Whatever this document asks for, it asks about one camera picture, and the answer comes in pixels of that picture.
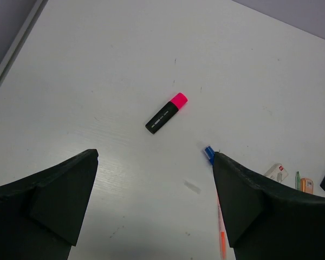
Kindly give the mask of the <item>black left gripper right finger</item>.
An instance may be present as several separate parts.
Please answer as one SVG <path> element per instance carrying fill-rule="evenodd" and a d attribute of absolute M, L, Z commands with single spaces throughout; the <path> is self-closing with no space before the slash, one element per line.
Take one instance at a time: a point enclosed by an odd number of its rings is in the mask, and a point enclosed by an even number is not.
<path fill-rule="evenodd" d="M 325 259 L 325 197 L 273 181 L 219 152 L 213 176 L 237 259 Z"/>

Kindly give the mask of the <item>orange translucent case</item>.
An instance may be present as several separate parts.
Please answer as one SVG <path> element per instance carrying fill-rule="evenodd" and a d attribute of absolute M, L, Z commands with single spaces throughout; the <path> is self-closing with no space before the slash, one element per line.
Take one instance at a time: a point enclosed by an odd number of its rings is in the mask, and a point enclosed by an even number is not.
<path fill-rule="evenodd" d="M 309 178 L 301 178 L 300 180 L 300 190 L 304 193 L 313 194 L 314 193 L 314 183 Z"/>

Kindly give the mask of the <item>aluminium table edge rail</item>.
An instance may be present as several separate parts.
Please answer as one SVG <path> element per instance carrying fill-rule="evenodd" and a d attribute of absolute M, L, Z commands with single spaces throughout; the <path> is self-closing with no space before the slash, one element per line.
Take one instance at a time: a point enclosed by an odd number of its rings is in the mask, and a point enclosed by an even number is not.
<path fill-rule="evenodd" d="M 0 85 L 47 1 L 0 1 Z"/>

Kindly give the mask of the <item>green slim highlighter pen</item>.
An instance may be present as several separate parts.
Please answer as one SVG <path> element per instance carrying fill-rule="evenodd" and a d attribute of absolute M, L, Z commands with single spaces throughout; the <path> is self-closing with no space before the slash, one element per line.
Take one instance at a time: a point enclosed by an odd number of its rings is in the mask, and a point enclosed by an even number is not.
<path fill-rule="evenodd" d="M 299 173 L 299 171 L 296 171 L 296 174 L 295 174 L 295 189 L 300 190 L 301 189 L 300 186 L 301 186 L 300 173 Z"/>

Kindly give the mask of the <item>clear tube with blue cap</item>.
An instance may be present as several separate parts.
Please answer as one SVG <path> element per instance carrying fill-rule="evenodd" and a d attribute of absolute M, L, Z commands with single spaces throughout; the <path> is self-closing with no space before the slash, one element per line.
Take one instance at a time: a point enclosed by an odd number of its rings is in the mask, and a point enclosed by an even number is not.
<path fill-rule="evenodd" d="M 211 146 L 206 146 L 204 148 L 204 153 L 207 156 L 207 159 L 209 160 L 210 164 L 214 164 L 214 158 L 215 158 L 215 151 Z"/>

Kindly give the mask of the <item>orange slim highlighter pen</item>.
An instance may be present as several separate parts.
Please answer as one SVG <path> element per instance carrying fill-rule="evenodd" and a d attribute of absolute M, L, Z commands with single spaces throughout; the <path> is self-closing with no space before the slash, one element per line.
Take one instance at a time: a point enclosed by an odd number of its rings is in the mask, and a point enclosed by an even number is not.
<path fill-rule="evenodd" d="M 220 248 L 220 256 L 222 260 L 226 259 L 226 236 L 224 229 L 224 222 L 222 211 L 220 208 L 219 199 L 217 199 L 217 209 L 218 209 L 218 228 L 219 228 L 219 248 Z"/>

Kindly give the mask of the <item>clear pen cap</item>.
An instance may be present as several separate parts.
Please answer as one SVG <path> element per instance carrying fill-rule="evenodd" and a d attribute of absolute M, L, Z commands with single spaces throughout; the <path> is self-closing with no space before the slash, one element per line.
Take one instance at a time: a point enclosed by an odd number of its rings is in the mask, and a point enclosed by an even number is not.
<path fill-rule="evenodd" d="M 193 192 L 195 192 L 196 194 L 200 194 L 200 192 L 201 192 L 201 189 L 198 187 L 198 186 L 196 186 L 196 185 L 194 185 L 194 184 L 192 184 L 191 182 L 189 182 L 189 181 L 184 181 L 184 185 L 188 188 L 188 189 L 190 189 L 190 190 L 192 190 Z"/>

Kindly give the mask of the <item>pink and black highlighter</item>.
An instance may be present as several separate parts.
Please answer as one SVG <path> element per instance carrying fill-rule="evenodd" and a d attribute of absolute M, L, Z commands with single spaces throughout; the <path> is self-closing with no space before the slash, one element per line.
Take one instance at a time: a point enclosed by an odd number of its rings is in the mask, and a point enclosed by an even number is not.
<path fill-rule="evenodd" d="M 145 125 L 146 129 L 155 134 L 162 128 L 181 108 L 188 102 L 183 93 L 178 93 L 166 105 L 164 105 L 153 118 Z"/>

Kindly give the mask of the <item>white staples box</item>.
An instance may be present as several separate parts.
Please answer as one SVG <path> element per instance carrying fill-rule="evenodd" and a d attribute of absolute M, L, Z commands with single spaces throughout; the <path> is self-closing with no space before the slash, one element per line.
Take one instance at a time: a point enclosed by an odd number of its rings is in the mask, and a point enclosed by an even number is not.
<path fill-rule="evenodd" d="M 264 176 L 281 183 L 289 173 L 285 170 L 285 167 L 280 163 L 273 164 L 265 173 Z"/>

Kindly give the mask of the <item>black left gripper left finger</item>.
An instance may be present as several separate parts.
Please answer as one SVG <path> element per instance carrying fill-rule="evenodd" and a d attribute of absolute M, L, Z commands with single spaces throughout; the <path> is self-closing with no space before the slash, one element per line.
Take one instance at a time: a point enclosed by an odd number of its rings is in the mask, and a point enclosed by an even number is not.
<path fill-rule="evenodd" d="M 0 186 L 0 259 L 67 259 L 77 243 L 98 168 L 87 149 Z"/>

